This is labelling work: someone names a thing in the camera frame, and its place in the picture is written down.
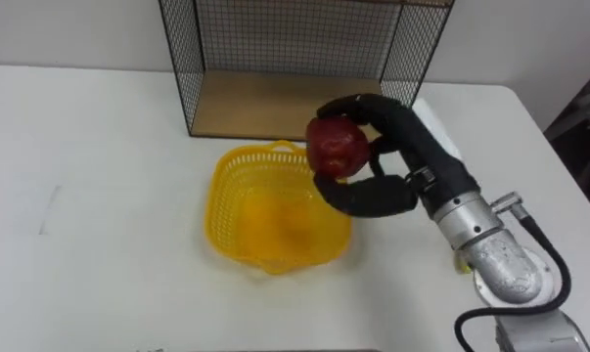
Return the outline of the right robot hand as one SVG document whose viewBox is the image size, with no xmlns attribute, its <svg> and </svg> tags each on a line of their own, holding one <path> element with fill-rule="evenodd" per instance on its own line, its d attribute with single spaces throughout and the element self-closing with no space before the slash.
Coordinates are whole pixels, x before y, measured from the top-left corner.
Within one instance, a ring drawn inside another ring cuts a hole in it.
<svg viewBox="0 0 590 352">
<path fill-rule="evenodd" d="M 314 175 L 318 192 L 334 209 L 359 218 L 381 218 L 413 210 L 418 202 L 428 215 L 480 186 L 465 164 L 448 152 L 410 108 L 378 94 L 337 98 L 317 110 L 321 119 L 344 115 L 357 125 L 372 125 L 381 136 L 371 143 L 374 176 L 351 184 Z M 398 152 L 409 174 L 386 175 L 379 156 Z"/>
</svg>

